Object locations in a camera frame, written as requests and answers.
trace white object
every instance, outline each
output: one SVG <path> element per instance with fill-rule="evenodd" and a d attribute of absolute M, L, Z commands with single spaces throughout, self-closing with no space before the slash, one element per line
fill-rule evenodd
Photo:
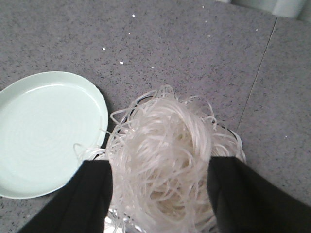
<path fill-rule="evenodd" d="M 272 14 L 288 18 L 297 18 L 305 3 L 306 0 L 278 0 Z"/>
<path fill-rule="evenodd" d="M 0 119 L 0 196 L 22 199 L 64 186 L 81 164 L 74 145 L 100 147 L 108 115 L 90 81 L 55 71 L 2 90 Z"/>
<path fill-rule="evenodd" d="M 105 157 L 113 172 L 108 217 L 115 228 L 129 222 L 148 233 L 213 232 L 216 219 L 206 190 L 209 160 L 246 159 L 240 137 L 217 124 L 209 103 L 197 103 L 196 96 L 178 98 L 166 85 L 110 115 L 116 127 Z"/>

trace granite countertop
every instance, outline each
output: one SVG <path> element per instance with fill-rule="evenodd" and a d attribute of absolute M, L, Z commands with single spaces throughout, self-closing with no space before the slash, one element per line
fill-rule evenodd
<path fill-rule="evenodd" d="M 311 205 L 310 24 L 211 0 L 11 0 L 0 21 L 0 90 L 60 70 L 93 82 L 109 112 L 163 84 L 201 95 L 248 164 Z M 53 196 L 0 198 L 0 232 Z"/>

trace light green plate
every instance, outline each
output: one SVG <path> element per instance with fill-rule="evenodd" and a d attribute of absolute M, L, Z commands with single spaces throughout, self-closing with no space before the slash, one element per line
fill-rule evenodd
<path fill-rule="evenodd" d="M 85 78 L 45 72 L 0 92 L 0 196 L 22 199 L 66 184 L 80 166 L 77 153 L 100 147 L 108 114 Z"/>

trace bundle of noodles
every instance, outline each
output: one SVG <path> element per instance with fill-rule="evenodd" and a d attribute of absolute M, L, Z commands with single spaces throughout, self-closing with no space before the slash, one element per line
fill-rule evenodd
<path fill-rule="evenodd" d="M 124 228 L 127 220 L 147 233 L 217 232 L 206 188 L 209 159 L 245 162 L 245 156 L 238 137 L 217 125 L 210 104 L 199 107 L 195 100 L 180 100 L 163 86 L 111 114 L 116 127 L 105 156 L 114 182 L 109 217 L 116 226 Z"/>

